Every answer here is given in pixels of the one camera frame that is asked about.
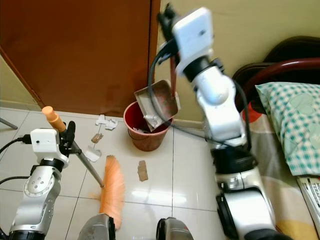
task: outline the black cable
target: black cable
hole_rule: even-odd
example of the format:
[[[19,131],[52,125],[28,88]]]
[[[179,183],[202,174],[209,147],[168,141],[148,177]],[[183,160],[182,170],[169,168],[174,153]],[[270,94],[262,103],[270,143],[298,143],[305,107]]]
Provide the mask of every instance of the black cable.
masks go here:
[[[0,185],[5,183],[6,181],[9,181],[9,180],[13,180],[13,179],[28,179],[30,176],[11,176],[11,177],[7,177],[5,179],[2,179],[0,181]]]
[[[0,149],[0,154],[1,154],[7,147],[9,147],[11,144],[14,144],[14,143],[16,143],[16,142],[21,142],[21,141],[22,141],[21,137],[18,137],[17,139],[12,140],[11,142],[8,142],[6,145],[4,145],[4,146]]]
[[[153,75],[154,75],[154,71],[155,71],[155,68],[156,68],[156,64],[157,64],[158,60],[160,58],[162,58],[164,55],[166,56],[166,59],[169,58],[168,53],[172,52],[170,50],[175,47],[175,44],[176,43],[174,42],[174,39],[169,40],[163,46],[163,48],[161,48],[161,50],[157,53],[157,55],[155,56],[154,60],[152,61],[152,64],[151,64],[150,70],[149,70],[149,74],[148,74],[148,78],[147,78],[148,94],[149,94],[149,97],[151,99],[151,103],[152,103],[152,106],[153,106],[154,110],[156,111],[158,116],[161,118],[161,120],[164,121],[164,123],[163,123],[164,125],[171,126],[171,127],[175,128],[175,129],[181,131],[181,132],[184,132],[184,133],[187,133],[187,134],[199,137],[199,138],[206,139],[205,137],[203,137],[201,135],[198,135],[198,134],[195,134],[193,132],[184,130],[184,129],[178,127],[177,125],[171,123],[170,121],[167,121],[166,118],[160,113],[161,111],[158,110],[158,106],[155,103],[155,94],[154,94],[154,91],[153,91],[152,83],[153,83]],[[249,126],[248,104],[246,104],[247,103],[247,98],[246,98],[246,96],[244,94],[244,91],[240,87],[240,85],[235,81],[234,81],[234,84],[235,84],[236,89],[239,91],[240,96],[243,98],[243,102],[245,104],[244,105],[245,106],[244,107],[244,112],[245,112],[245,125],[246,125],[246,135],[247,135],[246,136],[247,137],[247,149],[250,150],[250,148],[251,148],[251,135],[250,135],[250,126]],[[232,148],[237,148],[239,150],[243,150],[241,147],[232,146],[230,144],[227,144],[225,141],[218,141],[218,140],[215,140],[215,139],[212,139],[212,138],[210,138],[208,140],[213,141],[213,142],[218,143],[218,144],[222,144],[222,145],[228,146],[228,147],[232,147]]]
[[[7,234],[5,234],[5,232],[1,229],[1,227],[0,227],[0,239],[2,239],[2,240],[9,239],[9,236]]]
[[[6,145],[4,145],[1,149],[0,149],[0,154],[7,148],[9,147],[11,144],[14,144],[16,142],[23,142],[25,144],[31,144],[31,137],[30,134],[25,134],[21,137],[16,138],[15,140],[12,140],[11,142],[8,142]]]

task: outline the metal pole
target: metal pole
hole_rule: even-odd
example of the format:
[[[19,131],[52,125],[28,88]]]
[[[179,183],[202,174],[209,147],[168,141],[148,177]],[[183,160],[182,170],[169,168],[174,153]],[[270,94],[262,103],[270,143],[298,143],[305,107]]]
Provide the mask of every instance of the metal pole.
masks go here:
[[[9,126],[10,128],[13,128],[13,129],[18,129],[18,127],[16,125],[13,125],[11,122],[8,122],[6,120],[4,120],[3,118],[0,117],[0,122]]]
[[[72,149],[80,150],[80,147],[77,145],[75,141],[73,141],[72,143]],[[100,187],[103,188],[105,186],[104,182],[101,180],[100,176],[98,175],[94,167],[91,165],[87,157],[84,155],[84,153],[81,151],[81,153],[77,154],[77,156],[80,159],[80,161],[83,163],[83,165],[86,167],[86,169],[89,170],[89,172],[92,174],[95,180],[99,183]]]

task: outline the beige wall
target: beige wall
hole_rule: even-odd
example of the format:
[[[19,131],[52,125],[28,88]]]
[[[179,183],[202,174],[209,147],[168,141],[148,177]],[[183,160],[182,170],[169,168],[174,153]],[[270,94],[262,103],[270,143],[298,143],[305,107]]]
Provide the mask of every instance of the beige wall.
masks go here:
[[[168,3],[161,1],[161,10]],[[319,0],[172,0],[176,11],[207,7],[213,15],[214,58],[221,58],[225,71],[232,76],[241,66],[261,62],[279,42],[289,37],[320,37]],[[158,46],[164,42],[158,35]],[[156,80],[169,78],[168,61],[157,67]],[[201,121],[202,112],[190,84],[177,79],[181,110],[177,119]]]
[[[37,102],[0,55],[0,106],[39,110]]]

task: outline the orange broom bristles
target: orange broom bristles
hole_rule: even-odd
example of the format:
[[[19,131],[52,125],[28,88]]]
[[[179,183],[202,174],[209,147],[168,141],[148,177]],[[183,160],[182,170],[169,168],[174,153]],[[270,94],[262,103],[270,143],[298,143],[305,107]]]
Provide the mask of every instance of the orange broom bristles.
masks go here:
[[[115,156],[106,157],[104,187],[101,192],[100,213],[114,219],[115,228],[121,226],[121,212],[125,201],[125,181]]]

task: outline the orange broom handle grip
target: orange broom handle grip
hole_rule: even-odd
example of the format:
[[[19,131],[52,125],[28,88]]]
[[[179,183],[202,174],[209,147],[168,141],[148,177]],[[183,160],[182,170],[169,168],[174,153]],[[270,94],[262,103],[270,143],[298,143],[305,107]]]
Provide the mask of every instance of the orange broom handle grip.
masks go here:
[[[57,129],[60,133],[66,130],[66,125],[61,120],[59,115],[54,111],[52,106],[45,106],[44,108],[42,108],[42,112],[46,116],[46,120],[54,129]]]

